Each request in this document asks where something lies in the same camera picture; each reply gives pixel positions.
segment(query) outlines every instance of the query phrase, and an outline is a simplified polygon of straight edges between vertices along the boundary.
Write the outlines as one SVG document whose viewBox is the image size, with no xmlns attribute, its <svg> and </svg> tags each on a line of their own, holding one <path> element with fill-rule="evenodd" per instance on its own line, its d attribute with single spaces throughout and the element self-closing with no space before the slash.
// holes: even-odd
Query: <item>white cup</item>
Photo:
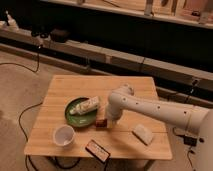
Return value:
<svg viewBox="0 0 213 171">
<path fill-rule="evenodd" d="M 53 142 L 57 146 L 65 147 L 74 141 L 75 131 L 69 125 L 61 125 L 53 132 Z"/>
</svg>

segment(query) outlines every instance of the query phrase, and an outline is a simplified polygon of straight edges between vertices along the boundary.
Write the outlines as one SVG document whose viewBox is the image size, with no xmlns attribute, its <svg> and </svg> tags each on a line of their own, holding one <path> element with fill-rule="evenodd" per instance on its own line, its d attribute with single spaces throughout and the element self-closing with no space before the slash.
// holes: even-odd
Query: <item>tabletop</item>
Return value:
<svg viewBox="0 0 213 171">
<path fill-rule="evenodd" d="M 134 88 L 135 96 L 158 99 L 154 80 L 151 77 L 55 75 L 37 115 L 24 153 L 41 156 L 91 157 L 85 146 L 93 139 L 111 153 L 111 158 L 170 160 L 172 153 L 165 124 L 126 110 L 112 129 L 98 129 L 94 124 L 83 129 L 74 128 L 76 136 L 70 148 L 58 147 L 53 143 L 54 129 L 66 124 L 64 111 L 70 101 L 78 97 L 99 96 L 100 106 L 104 108 L 110 91 L 126 83 Z M 104 111 L 98 110 L 98 119 L 104 118 Z M 149 146 L 144 145 L 132 134 L 137 124 L 143 124 L 154 133 L 154 139 Z"/>
</svg>

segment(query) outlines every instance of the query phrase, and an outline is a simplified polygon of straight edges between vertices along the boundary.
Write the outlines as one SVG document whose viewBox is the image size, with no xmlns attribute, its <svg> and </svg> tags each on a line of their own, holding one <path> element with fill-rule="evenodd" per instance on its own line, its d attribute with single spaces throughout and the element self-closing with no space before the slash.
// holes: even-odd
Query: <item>cable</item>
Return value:
<svg viewBox="0 0 213 171">
<path fill-rule="evenodd" d="M 25 136 L 25 140 L 26 140 L 26 141 L 28 141 L 28 137 L 27 137 L 27 133 L 25 132 L 24 128 L 23 128 L 22 125 L 21 125 L 21 117 L 22 117 L 22 115 L 23 115 L 26 111 L 28 111 L 28 110 L 30 110 L 30 109 L 32 109 L 32 108 L 34 108 L 34 107 L 40 106 L 42 103 L 43 103 L 43 102 L 38 103 L 38 104 L 33 105 L 33 106 L 27 107 L 27 108 L 24 109 L 24 110 L 21 112 L 21 114 L 19 115 L 18 124 L 19 124 L 19 127 L 21 128 L 21 130 L 22 130 L 22 132 L 23 132 L 23 134 L 24 134 L 24 136 Z"/>
<path fill-rule="evenodd" d="M 183 137 L 184 134 L 177 134 L 176 131 L 175 131 L 176 129 L 177 129 L 177 127 L 173 127 L 173 128 L 172 128 L 172 133 L 173 133 L 175 136 L 177 136 L 177 137 Z"/>
<path fill-rule="evenodd" d="M 107 0 L 102 0 L 102 1 L 103 1 L 103 2 L 106 2 L 106 3 L 110 4 L 110 5 L 113 5 L 114 7 L 121 8 L 119 5 L 114 4 L 114 3 L 112 3 L 112 2 L 109 2 L 109 1 L 107 1 Z"/>
<path fill-rule="evenodd" d="M 106 163 L 104 165 L 104 171 L 106 171 L 108 164 L 109 164 L 109 159 L 106 161 Z"/>
<path fill-rule="evenodd" d="M 24 128 L 23 128 L 22 125 L 21 125 L 21 118 L 22 118 L 23 114 L 24 114 L 26 111 L 28 111 L 28 110 L 30 110 L 30 109 L 32 109 L 32 108 L 34 108 L 34 107 L 40 106 L 42 103 L 43 103 L 43 102 L 38 103 L 38 104 L 36 104 L 36 105 L 32 105 L 32 106 L 27 107 L 27 108 L 24 109 L 24 110 L 21 112 L 21 114 L 19 115 L 18 124 L 19 124 L 19 127 L 20 127 L 21 131 L 23 132 L 23 134 L 24 134 L 24 136 L 25 136 L 25 140 L 26 140 L 26 141 L 28 141 L 28 137 L 27 137 L 27 133 L 25 132 Z M 28 165 L 27 165 L 27 159 L 29 160 L 29 162 L 30 162 L 30 164 L 32 165 L 33 169 L 34 169 L 35 171 L 38 171 L 37 167 L 35 166 L 35 164 L 33 163 L 32 159 L 31 159 L 31 157 L 30 157 L 30 156 L 25 156 L 25 166 L 26 166 L 27 171 L 29 171 L 29 167 L 28 167 Z"/>
<path fill-rule="evenodd" d="M 176 96 L 177 94 L 179 94 L 180 92 L 174 92 L 174 93 L 170 93 L 168 96 L 167 96 L 167 101 L 170 101 L 170 98 L 172 97 L 172 96 Z"/>
<path fill-rule="evenodd" d="M 25 162 L 25 166 L 26 166 L 27 171 L 30 171 L 30 169 L 29 169 L 29 167 L 28 167 L 28 165 L 27 165 L 27 156 L 25 156 L 24 162 Z"/>
<path fill-rule="evenodd" d="M 25 68 L 25 69 L 27 69 L 27 70 L 33 72 L 33 73 L 37 73 L 38 70 L 39 70 L 39 65 L 40 65 L 39 51 L 40 51 L 41 48 L 42 48 L 42 46 L 39 46 L 39 47 L 38 47 L 38 53 L 37 53 L 37 66 L 36 66 L 36 69 L 35 69 L 35 70 L 33 70 L 33 69 L 31 69 L 31 68 L 28 68 L 28 67 L 26 67 L 26 66 L 24 66 L 24 65 L 22 65 L 22 64 L 17 64 L 17 63 L 13 63 L 13 62 L 4 62 L 4 63 L 0 63 L 0 65 L 15 65 L 15 66 L 19 66 L 19 67 Z"/>
<path fill-rule="evenodd" d="M 141 64 L 140 64 L 139 72 L 142 71 L 142 68 L 143 68 L 143 65 L 144 65 L 145 60 L 146 60 L 146 57 L 143 58 L 143 61 L 142 61 Z"/>
<path fill-rule="evenodd" d="M 81 158 L 78 158 L 77 161 L 76 161 L 73 165 L 71 165 L 71 166 L 62 166 L 62 165 L 60 164 L 58 158 L 55 157 L 55 165 L 56 165 L 57 167 L 59 167 L 60 169 L 64 169 L 64 170 L 68 170 L 68 169 L 74 168 L 75 166 L 77 166 L 77 164 L 78 164 L 80 161 L 81 161 Z"/>
<path fill-rule="evenodd" d="M 186 97 L 186 99 L 184 100 L 183 103 L 187 103 L 189 98 L 191 97 L 191 95 L 193 94 L 194 90 L 195 90 L 195 87 L 197 86 L 197 84 L 199 83 L 199 80 L 195 79 L 193 82 L 192 82 L 192 87 L 191 87 L 191 90 L 188 94 L 188 96 Z"/>
<path fill-rule="evenodd" d="M 192 164 L 192 160 L 190 158 L 190 154 L 195 154 L 195 152 L 192 150 L 192 147 L 189 147 L 188 152 L 187 152 L 187 158 L 189 160 L 190 166 L 192 167 L 192 169 L 194 170 L 193 164 Z"/>
</svg>

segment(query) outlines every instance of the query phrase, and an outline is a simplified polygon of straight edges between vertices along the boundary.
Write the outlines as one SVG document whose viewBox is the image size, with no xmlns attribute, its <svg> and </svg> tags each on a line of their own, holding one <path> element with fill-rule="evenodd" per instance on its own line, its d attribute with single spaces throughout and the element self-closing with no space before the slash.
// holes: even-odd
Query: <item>green plate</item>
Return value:
<svg viewBox="0 0 213 171">
<path fill-rule="evenodd" d="M 74 108 L 78 103 L 81 103 L 89 98 L 87 97 L 80 97 L 73 101 L 71 101 L 66 109 L 65 109 L 65 118 L 69 125 L 74 127 L 85 127 L 92 124 L 96 120 L 97 109 L 91 112 L 88 112 L 84 115 L 70 115 L 70 110 Z"/>
</svg>

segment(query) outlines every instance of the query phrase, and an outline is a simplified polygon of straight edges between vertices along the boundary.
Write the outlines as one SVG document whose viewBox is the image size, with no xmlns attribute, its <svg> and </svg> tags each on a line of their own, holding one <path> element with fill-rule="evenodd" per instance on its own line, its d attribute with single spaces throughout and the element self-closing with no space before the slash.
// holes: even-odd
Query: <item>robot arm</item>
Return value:
<svg viewBox="0 0 213 171">
<path fill-rule="evenodd" d="M 141 99 L 133 96 L 133 89 L 124 85 L 108 97 L 106 118 L 116 122 L 122 111 L 131 110 L 194 133 L 198 136 L 196 171 L 213 170 L 213 110 L 188 104 Z"/>
</svg>

